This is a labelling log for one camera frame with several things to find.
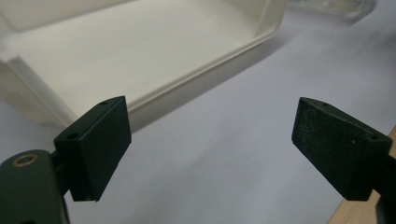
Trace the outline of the clear plastic item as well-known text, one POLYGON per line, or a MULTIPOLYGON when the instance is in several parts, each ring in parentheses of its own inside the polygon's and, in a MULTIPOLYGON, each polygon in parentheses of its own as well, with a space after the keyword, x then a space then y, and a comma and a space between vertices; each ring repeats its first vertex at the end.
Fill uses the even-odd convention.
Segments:
POLYGON ((288 0, 290 7, 348 19, 364 17, 376 0, 288 0))

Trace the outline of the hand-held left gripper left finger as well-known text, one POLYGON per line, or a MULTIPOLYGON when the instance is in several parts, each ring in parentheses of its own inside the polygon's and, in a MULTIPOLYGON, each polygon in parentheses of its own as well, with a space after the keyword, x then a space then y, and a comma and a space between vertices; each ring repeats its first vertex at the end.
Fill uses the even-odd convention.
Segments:
POLYGON ((99 201, 131 143, 123 96, 95 105, 61 132, 54 145, 73 200, 99 201))

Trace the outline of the white plastic tray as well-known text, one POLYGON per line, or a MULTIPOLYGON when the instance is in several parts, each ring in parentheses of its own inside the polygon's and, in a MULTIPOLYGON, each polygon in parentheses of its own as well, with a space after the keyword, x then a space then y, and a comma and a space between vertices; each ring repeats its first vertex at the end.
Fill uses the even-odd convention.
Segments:
POLYGON ((65 127, 122 95, 139 130, 252 65, 287 0, 0 0, 0 99, 65 127))

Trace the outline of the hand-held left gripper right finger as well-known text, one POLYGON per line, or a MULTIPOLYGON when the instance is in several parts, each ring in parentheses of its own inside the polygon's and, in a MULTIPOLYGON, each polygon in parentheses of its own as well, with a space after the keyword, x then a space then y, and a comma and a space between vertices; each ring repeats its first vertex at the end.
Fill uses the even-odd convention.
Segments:
POLYGON ((300 98, 291 140, 345 199, 393 197, 392 140, 340 109, 300 98))

